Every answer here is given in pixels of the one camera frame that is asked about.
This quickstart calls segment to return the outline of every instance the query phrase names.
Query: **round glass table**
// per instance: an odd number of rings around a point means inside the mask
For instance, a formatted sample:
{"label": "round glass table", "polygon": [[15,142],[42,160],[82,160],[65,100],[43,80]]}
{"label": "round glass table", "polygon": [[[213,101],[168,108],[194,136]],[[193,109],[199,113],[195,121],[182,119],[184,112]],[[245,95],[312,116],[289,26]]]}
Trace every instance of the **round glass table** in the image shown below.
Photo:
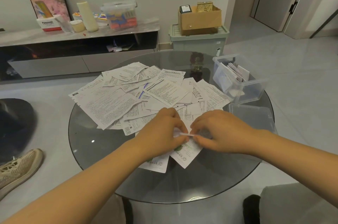
{"label": "round glass table", "polygon": [[[161,69],[185,71],[185,78],[212,79],[212,56],[191,51],[159,51],[137,56],[112,69],[133,62]],[[273,113],[270,99],[264,93],[260,100],[248,105],[265,106]],[[101,130],[78,105],[69,120],[69,143],[79,166],[84,170],[117,149],[134,134],[125,136],[122,130]],[[192,163],[183,169],[171,157],[166,173],[137,168],[116,190],[116,194],[130,200],[147,203],[184,203],[215,196],[245,179],[261,162],[241,154],[225,154],[202,149]]]}

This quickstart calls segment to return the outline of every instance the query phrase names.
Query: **white bottle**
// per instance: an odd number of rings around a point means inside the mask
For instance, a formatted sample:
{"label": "white bottle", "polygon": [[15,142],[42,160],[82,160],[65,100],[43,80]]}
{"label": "white bottle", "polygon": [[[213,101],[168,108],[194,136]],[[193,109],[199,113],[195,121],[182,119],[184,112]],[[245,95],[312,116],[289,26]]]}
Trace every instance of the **white bottle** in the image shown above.
{"label": "white bottle", "polygon": [[93,16],[93,12],[90,10],[88,2],[80,2],[77,3],[79,8],[83,23],[87,29],[87,31],[94,32],[99,29],[99,25],[97,24],[95,17]]}

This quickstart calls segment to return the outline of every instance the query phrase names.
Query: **plastic storage box with lid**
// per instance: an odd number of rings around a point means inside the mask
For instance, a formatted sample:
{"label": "plastic storage box with lid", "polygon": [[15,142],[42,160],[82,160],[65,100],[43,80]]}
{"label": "plastic storage box with lid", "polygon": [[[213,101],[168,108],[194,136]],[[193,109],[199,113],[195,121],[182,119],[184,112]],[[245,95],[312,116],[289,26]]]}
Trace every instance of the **plastic storage box with lid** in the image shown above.
{"label": "plastic storage box with lid", "polygon": [[101,11],[107,17],[108,25],[111,29],[137,26],[135,0],[116,1],[104,3]]}
{"label": "plastic storage box with lid", "polygon": [[229,113],[232,113],[252,128],[268,130],[277,134],[273,114],[268,107],[246,106],[229,104]]}
{"label": "plastic storage box with lid", "polygon": [[[214,57],[213,80],[228,97],[230,102],[242,104],[259,100],[268,84],[268,77],[250,60],[240,54]],[[236,67],[240,65],[250,72],[249,80],[239,82],[224,67],[233,63]]]}
{"label": "plastic storage box with lid", "polygon": [[171,25],[169,31],[170,40],[174,50],[188,50],[206,53],[212,56],[222,54],[229,31],[224,27],[218,27],[218,32],[201,35],[181,35],[178,24]]}

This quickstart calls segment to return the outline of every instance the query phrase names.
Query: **clear plastic box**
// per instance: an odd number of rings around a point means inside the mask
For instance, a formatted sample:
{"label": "clear plastic box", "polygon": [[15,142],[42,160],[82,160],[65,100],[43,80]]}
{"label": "clear plastic box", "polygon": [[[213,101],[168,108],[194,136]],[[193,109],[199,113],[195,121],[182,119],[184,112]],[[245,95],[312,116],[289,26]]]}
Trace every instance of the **clear plastic box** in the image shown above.
{"label": "clear plastic box", "polygon": [[135,0],[116,1],[104,3],[101,11],[106,15],[110,28],[119,29],[137,26],[136,7]]}
{"label": "clear plastic box", "polygon": [[[213,61],[215,62],[213,80],[230,102],[242,104],[261,98],[269,79],[250,60],[240,54],[234,54],[214,57]],[[250,72],[249,80],[239,82],[221,63],[224,66],[229,63],[233,63],[236,67],[240,65]]]}
{"label": "clear plastic box", "polygon": [[273,114],[268,107],[229,104],[232,113],[243,122],[258,130],[268,130],[277,134]]}

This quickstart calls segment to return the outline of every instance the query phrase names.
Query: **person's right hand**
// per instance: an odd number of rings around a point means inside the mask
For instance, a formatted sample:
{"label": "person's right hand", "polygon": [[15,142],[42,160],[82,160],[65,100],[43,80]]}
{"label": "person's right hand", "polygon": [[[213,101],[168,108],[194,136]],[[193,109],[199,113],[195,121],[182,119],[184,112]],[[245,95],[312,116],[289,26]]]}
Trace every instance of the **person's right hand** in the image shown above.
{"label": "person's right hand", "polygon": [[249,154],[251,146],[260,136],[260,130],[251,128],[233,114],[222,110],[202,114],[190,127],[191,134],[197,134],[202,129],[209,130],[213,139],[195,135],[194,140],[204,148],[224,153]]}

